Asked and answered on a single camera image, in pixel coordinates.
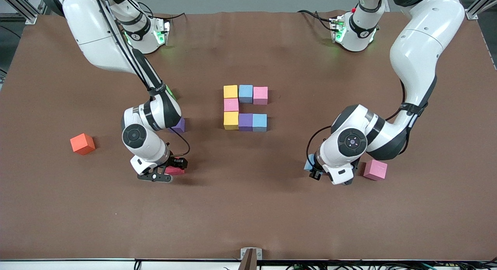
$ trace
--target purple cube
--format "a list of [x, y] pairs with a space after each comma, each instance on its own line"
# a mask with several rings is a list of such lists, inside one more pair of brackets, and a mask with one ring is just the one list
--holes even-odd
[[173, 126], [172, 129], [176, 130], [176, 132], [178, 133], [184, 133], [185, 132], [185, 119], [183, 117], [181, 117], [181, 119], [179, 120], [179, 123], [176, 124], [176, 126]]
[[238, 131], [252, 131], [252, 114], [238, 115]]

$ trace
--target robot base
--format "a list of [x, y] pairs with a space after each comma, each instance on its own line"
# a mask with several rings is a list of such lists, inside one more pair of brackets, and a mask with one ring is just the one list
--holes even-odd
[[345, 15], [338, 16], [336, 19], [330, 19], [330, 27], [338, 30], [338, 32], [332, 31], [332, 41], [340, 44], [350, 52], [360, 52], [373, 41], [376, 29], [368, 37], [359, 38], [357, 33], [350, 29], [349, 20], [351, 15], [352, 12], [348, 12]]

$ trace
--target pink cube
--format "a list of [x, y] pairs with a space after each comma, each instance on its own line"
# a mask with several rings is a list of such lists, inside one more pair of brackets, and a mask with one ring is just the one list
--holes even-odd
[[185, 170], [179, 167], [168, 166], [165, 168], [165, 173], [171, 176], [177, 176], [185, 174]]
[[238, 98], [226, 98], [226, 99], [224, 99], [224, 111], [225, 112], [238, 112]]
[[364, 176], [371, 180], [383, 180], [387, 174], [387, 164], [377, 160], [366, 162]]
[[267, 86], [254, 86], [254, 105], [267, 105], [268, 104], [268, 87]]

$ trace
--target metal frame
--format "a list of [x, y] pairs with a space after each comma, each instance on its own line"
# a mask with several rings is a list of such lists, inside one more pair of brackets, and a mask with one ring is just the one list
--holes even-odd
[[466, 9], [466, 17], [469, 20], [477, 20], [478, 14], [492, 8], [497, 4], [497, 0], [476, 0]]
[[36, 9], [28, 0], [5, 0], [14, 8], [20, 15], [26, 19], [26, 24], [35, 24], [36, 17], [40, 11]]

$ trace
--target orange cube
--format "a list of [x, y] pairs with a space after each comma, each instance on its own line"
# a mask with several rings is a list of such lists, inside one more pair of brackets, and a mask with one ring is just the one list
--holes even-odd
[[80, 155], [86, 155], [95, 150], [93, 138], [85, 133], [71, 138], [71, 146], [73, 146], [73, 152], [79, 153]]

